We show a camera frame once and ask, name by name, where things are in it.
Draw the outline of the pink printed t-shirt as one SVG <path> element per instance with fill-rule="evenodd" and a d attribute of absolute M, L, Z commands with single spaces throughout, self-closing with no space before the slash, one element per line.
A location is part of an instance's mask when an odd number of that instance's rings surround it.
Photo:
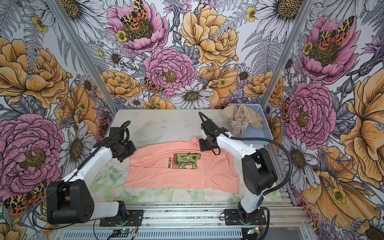
<path fill-rule="evenodd" d="M 206 189 L 236 194 L 239 175 L 233 156 L 202 152 L 199 140 L 168 142 L 138 149 L 130 157 L 126 188 Z"/>

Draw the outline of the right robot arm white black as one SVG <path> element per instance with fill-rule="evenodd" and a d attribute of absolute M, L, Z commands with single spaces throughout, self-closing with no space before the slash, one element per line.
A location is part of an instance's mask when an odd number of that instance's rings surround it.
<path fill-rule="evenodd" d="M 261 205 L 266 191 L 278 180 L 271 156 L 265 148 L 255 148 L 236 140 L 231 133 L 218 127 L 211 119 L 201 116 L 203 138 L 199 140 L 202 152 L 210 151 L 220 155 L 223 151 L 230 153 L 241 161 L 243 182 L 246 192 L 238 204 L 239 220 L 248 224 L 256 215 L 262 213 Z"/>

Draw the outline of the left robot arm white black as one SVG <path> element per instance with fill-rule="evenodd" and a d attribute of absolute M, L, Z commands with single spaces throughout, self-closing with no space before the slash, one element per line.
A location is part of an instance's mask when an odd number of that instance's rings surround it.
<path fill-rule="evenodd" d="M 109 136 L 91 150 L 86 159 L 62 180 L 47 187 L 47 222 L 51 225 L 82 224 L 91 220 L 124 223 L 128 213 L 124 201 L 97 202 L 89 186 L 99 171 L 110 161 L 122 163 L 137 150 L 130 140 L 125 122 L 110 129 Z"/>

